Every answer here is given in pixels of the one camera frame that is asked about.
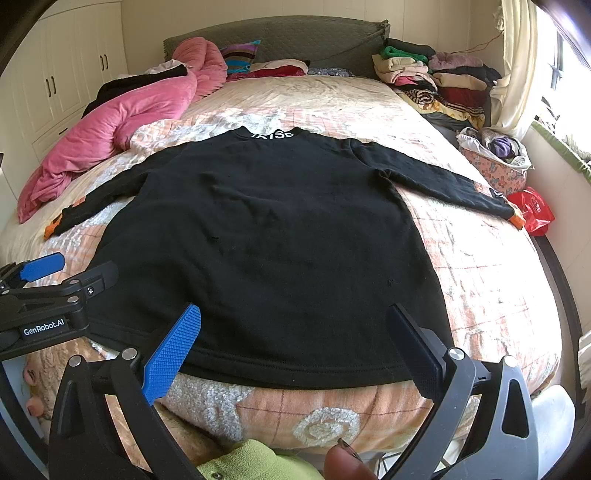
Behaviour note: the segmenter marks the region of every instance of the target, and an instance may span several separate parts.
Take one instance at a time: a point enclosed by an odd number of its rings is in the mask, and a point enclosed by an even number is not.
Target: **green fabric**
[[[220,473],[223,480],[323,480],[309,463],[291,455],[276,455],[256,440],[237,443],[227,455],[197,469],[205,478]]]
[[[261,40],[255,63],[270,60],[310,60],[310,67],[342,68],[355,76],[377,79],[371,55],[379,53],[390,24],[354,18],[288,15],[239,20],[214,25],[164,40],[164,58],[190,37],[204,37],[219,48]]]
[[[429,63],[429,60],[425,55],[418,55],[416,53],[409,53],[407,51],[399,50],[394,47],[386,47],[385,49],[382,50],[382,58],[383,59],[389,59],[391,57],[411,57],[412,59],[422,61],[425,65],[428,65],[428,63]]]
[[[581,158],[567,144],[554,136],[550,130],[537,120],[534,120],[531,127],[537,131],[554,150],[556,150],[558,155],[566,160],[576,171],[584,175],[586,180],[591,184],[591,167],[581,160]]]

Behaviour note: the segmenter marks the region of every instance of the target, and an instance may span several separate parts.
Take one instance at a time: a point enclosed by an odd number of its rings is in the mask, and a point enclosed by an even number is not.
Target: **white cabinet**
[[[48,83],[56,117],[71,115],[90,101],[77,61],[74,11],[63,12],[47,22]]]
[[[102,5],[91,5],[74,11],[76,17],[76,45],[88,96],[96,98],[96,93],[105,80],[105,59],[102,28],[99,15]]]
[[[119,3],[75,10],[76,43],[89,97],[94,100],[103,83],[127,73]]]
[[[102,4],[101,26],[105,39],[105,73],[113,80],[118,75],[127,73],[127,61],[123,48],[123,31],[121,28],[121,6],[119,4]]]
[[[46,21],[27,34],[2,76],[10,77],[18,122],[25,137],[34,140],[57,123],[47,65]]]
[[[18,197],[101,85],[123,73],[121,3],[57,0],[0,77],[0,203],[7,205],[4,197]],[[5,210],[0,208],[0,231]]]

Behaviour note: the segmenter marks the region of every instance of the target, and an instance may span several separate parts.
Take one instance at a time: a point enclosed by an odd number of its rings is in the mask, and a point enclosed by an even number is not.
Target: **green upholstered headboard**
[[[255,62],[299,59],[311,67],[340,67],[357,76],[376,78],[371,55],[379,53],[390,24],[352,18],[289,15],[252,18],[202,28],[164,40],[170,60],[177,46],[191,37],[204,37],[222,48],[261,40]]]

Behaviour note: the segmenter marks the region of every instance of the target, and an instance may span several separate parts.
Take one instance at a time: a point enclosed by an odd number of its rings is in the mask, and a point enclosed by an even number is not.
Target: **black sweatshirt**
[[[385,328],[400,302],[451,346],[439,280],[394,182],[503,218],[469,179],[376,143],[241,127],[162,150],[63,210],[60,226],[137,197],[89,267],[91,338],[140,347],[187,302],[202,329],[181,371],[239,384],[344,388],[409,379]]]

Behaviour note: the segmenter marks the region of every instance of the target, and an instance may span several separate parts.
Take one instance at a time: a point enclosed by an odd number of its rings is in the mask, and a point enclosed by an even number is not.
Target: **curtain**
[[[530,0],[502,0],[502,9],[505,74],[491,89],[491,128],[521,140],[550,84],[541,59],[549,36],[543,24],[550,19]]]
[[[581,389],[587,389],[583,402],[591,400],[591,332],[579,339],[579,371]]]

